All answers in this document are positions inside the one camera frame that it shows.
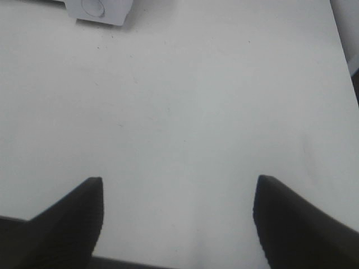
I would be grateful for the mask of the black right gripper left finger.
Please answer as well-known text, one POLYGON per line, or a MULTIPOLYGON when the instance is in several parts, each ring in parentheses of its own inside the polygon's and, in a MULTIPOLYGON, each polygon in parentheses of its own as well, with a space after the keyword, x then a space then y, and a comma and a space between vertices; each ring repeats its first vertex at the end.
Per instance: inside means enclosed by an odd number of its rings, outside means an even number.
POLYGON ((87 268, 104 217, 92 177, 30 220, 1 216, 1 268, 87 268))

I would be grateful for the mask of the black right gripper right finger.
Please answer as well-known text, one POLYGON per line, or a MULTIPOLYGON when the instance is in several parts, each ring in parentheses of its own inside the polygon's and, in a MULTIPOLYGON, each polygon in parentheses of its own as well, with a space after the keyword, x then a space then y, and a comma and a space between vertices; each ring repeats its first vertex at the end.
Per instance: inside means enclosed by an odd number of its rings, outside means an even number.
POLYGON ((270 268, 358 268, 358 232, 275 177, 258 177, 253 219, 270 268))

